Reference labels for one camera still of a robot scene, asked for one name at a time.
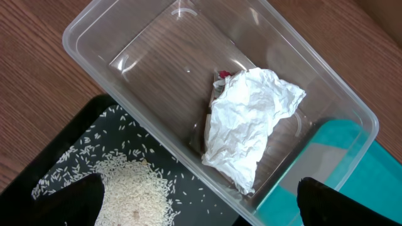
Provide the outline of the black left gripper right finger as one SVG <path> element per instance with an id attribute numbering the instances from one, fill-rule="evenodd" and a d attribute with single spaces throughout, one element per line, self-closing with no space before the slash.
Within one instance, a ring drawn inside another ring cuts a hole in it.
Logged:
<path id="1" fill-rule="evenodd" d="M 298 182 L 296 202 L 305 226 L 399 226 L 311 177 Z"/>

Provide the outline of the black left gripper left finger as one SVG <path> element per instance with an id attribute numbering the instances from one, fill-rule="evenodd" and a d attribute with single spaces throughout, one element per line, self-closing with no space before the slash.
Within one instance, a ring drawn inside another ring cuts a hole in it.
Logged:
<path id="1" fill-rule="evenodd" d="M 3 193 L 1 225 L 94 225 L 104 193 L 97 173 L 37 200 L 22 192 Z"/>

